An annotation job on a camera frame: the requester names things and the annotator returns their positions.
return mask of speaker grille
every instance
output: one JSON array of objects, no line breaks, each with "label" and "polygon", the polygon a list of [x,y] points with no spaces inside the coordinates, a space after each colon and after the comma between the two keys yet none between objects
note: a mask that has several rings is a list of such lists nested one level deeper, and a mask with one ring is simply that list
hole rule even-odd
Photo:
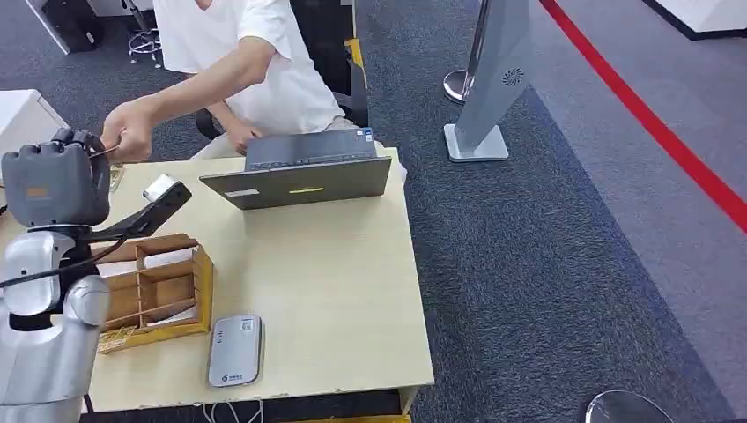
[{"label": "speaker grille", "polygon": [[522,70],[521,68],[509,69],[506,73],[503,74],[503,78],[501,78],[501,81],[503,81],[503,85],[508,86],[519,85],[523,80],[524,70]]}]

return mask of white cabinet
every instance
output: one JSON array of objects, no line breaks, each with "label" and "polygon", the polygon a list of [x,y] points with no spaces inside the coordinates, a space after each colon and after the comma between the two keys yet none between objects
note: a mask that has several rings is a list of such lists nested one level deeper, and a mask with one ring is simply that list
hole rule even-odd
[{"label": "white cabinet", "polygon": [[696,33],[747,28],[747,0],[656,0]]},{"label": "white cabinet", "polygon": [[[122,0],[88,0],[96,16],[122,16],[130,15],[129,9],[122,7]],[[135,6],[140,11],[153,8],[153,0],[135,0]]]},{"label": "white cabinet", "polygon": [[38,91],[0,91],[0,156],[23,145],[46,143],[67,127]]}]

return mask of white t-shirt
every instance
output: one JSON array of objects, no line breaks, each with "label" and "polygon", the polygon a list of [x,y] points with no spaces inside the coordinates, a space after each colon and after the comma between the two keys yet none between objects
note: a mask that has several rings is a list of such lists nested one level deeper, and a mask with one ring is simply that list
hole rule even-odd
[{"label": "white t-shirt", "polygon": [[155,0],[164,65],[199,73],[254,36],[275,47],[264,82],[226,100],[233,113],[265,134],[300,134],[327,128],[344,115],[322,81],[299,31],[289,0]]}]

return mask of laptop keyboard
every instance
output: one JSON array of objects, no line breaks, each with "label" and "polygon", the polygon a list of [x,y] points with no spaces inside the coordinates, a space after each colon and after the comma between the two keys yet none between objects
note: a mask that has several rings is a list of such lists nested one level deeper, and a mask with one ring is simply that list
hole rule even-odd
[{"label": "laptop keyboard", "polygon": [[278,167],[304,166],[316,163],[331,163],[336,161],[347,161],[355,159],[374,159],[376,155],[370,152],[361,152],[357,154],[338,154],[334,156],[319,156],[308,159],[299,159],[293,163],[284,161],[264,161],[261,163],[251,163],[249,166],[252,170],[275,169]]}]

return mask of cardboard box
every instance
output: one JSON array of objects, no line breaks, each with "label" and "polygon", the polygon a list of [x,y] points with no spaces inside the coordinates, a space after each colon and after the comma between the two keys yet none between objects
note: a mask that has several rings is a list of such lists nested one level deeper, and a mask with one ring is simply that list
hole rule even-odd
[{"label": "cardboard box", "polygon": [[[191,248],[189,260],[145,268],[148,256]],[[127,242],[99,263],[129,261],[137,263],[137,271],[107,278],[111,301],[99,353],[210,332],[213,264],[197,241],[175,234]],[[191,308],[194,317],[155,324]]]}]

